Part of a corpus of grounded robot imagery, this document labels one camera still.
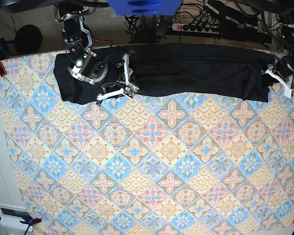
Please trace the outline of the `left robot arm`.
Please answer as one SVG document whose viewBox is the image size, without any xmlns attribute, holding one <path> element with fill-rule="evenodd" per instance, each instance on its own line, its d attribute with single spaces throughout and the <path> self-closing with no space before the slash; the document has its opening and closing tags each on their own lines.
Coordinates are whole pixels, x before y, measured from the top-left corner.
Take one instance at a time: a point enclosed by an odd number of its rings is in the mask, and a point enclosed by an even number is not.
<svg viewBox="0 0 294 235">
<path fill-rule="evenodd" d="M 284 82 L 294 76 L 294 0 L 235 0 L 237 8 L 248 17 L 261 16 L 263 30 L 288 51 L 288 54 L 275 62 L 270 70 Z M 265 13 L 272 13 L 276 16 L 279 24 L 279 32 L 273 34 L 269 29 Z"/>
</svg>

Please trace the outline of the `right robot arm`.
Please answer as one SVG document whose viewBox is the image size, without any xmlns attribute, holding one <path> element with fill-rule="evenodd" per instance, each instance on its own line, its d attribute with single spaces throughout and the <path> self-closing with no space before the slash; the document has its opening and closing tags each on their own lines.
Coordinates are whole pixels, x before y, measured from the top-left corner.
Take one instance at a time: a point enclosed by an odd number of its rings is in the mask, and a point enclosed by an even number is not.
<svg viewBox="0 0 294 235">
<path fill-rule="evenodd" d="M 93 36 L 84 25 L 85 16 L 93 14 L 98 8 L 109 7 L 107 2 L 97 0 L 1 0 L 0 8 L 9 14 L 28 10 L 54 7 L 54 18 L 63 22 L 62 37 L 69 52 L 68 66 L 70 75 L 91 85 L 98 84 L 103 89 L 97 100 L 102 101 L 113 96 L 124 95 L 133 98 L 139 86 L 133 80 L 133 70 L 129 67 L 130 50 L 122 56 L 122 62 L 116 66 L 108 65 L 108 57 L 99 59 L 92 48 Z"/>
</svg>

